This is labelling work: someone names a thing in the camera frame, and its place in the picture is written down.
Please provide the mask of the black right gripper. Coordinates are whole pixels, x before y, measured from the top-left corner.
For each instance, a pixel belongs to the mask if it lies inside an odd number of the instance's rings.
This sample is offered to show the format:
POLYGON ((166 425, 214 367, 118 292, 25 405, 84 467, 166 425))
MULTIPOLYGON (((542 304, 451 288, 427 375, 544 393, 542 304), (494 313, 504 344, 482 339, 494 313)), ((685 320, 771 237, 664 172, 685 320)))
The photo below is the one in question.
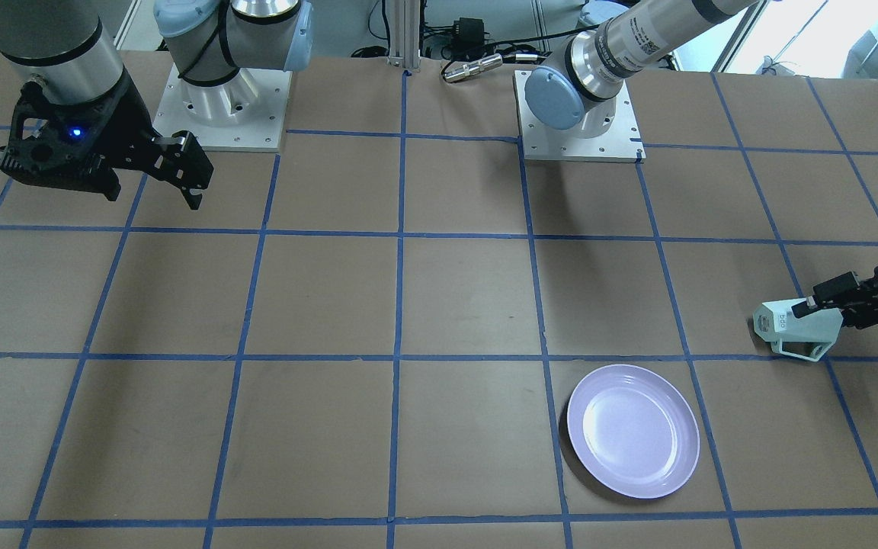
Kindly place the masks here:
POLYGON ((128 70, 111 90, 80 104, 52 103, 44 83, 34 76, 21 87, 0 159, 6 175, 25 185, 94 192, 115 201, 115 171, 135 170, 174 185, 189 209, 199 210, 212 162, 192 132, 155 135, 128 70))

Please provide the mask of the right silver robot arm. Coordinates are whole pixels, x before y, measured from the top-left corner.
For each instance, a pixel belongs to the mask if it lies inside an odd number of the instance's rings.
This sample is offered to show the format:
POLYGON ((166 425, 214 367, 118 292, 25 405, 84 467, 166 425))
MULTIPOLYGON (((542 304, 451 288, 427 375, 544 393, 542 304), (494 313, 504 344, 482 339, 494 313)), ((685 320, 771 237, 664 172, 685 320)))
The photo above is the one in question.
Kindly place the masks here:
MULTIPOLYGON (((244 121, 264 100, 251 70, 306 69, 312 13, 309 1, 157 1, 154 18, 193 120, 244 121)), ((212 162, 195 133, 157 131, 90 2, 0 1, 0 53, 25 79, 0 146, 6 175, 115 201, 117 170, 133 170, 200 207, 212 162)))

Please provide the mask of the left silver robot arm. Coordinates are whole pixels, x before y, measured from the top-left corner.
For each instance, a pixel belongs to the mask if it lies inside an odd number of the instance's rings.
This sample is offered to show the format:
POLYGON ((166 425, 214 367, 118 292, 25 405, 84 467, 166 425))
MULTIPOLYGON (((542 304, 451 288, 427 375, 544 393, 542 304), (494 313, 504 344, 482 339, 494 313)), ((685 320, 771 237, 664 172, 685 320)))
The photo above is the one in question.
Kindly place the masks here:
MULTIPOLYGON (((571 131, 610 107, 628 78, 747 7, 746 1, 638 2, 576 31, 527 74, 519 104, 547 128, 571 131)), ((763 303, 753 320, 756 334, 774 344, 829 343, 843 328, 878 326, 878 267, 868 279, 849 271, 805 298, 763 303)))

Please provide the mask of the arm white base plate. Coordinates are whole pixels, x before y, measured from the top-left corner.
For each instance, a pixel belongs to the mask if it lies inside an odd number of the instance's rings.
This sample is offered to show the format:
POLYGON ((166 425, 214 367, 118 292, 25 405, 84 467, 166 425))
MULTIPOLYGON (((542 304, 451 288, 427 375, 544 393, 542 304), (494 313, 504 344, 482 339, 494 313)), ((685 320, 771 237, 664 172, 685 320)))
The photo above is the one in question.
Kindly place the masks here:
POLYGON ((206 152, 278 153, 294 75, 240 69, 229 82, 199 87, 172 66, 153 127, 163 136, 187 130, 206 152))
POLYGON ((591 109, 581 124, 557 130, 544 125, 527 105, 524 87, 529 76, 530 70, 514 73, 524 159, 628 163, 647 159, 627 84, 615 98, 591 109))

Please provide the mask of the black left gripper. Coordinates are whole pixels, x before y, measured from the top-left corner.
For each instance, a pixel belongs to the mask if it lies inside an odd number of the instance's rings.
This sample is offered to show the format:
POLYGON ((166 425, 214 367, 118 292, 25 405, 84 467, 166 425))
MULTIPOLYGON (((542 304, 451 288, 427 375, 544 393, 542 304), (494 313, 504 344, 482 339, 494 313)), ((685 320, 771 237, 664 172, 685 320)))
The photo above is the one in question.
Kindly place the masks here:
POLYGON ((792 313, 795 317, 805 317, 819 310, 839 309, 843 327, 864 329, 878 326, 878 267, 874 268, 869 285, 874 290, 876 301, 856 272, 847 271, 815 285, 805 301, 792 306, 792 313))

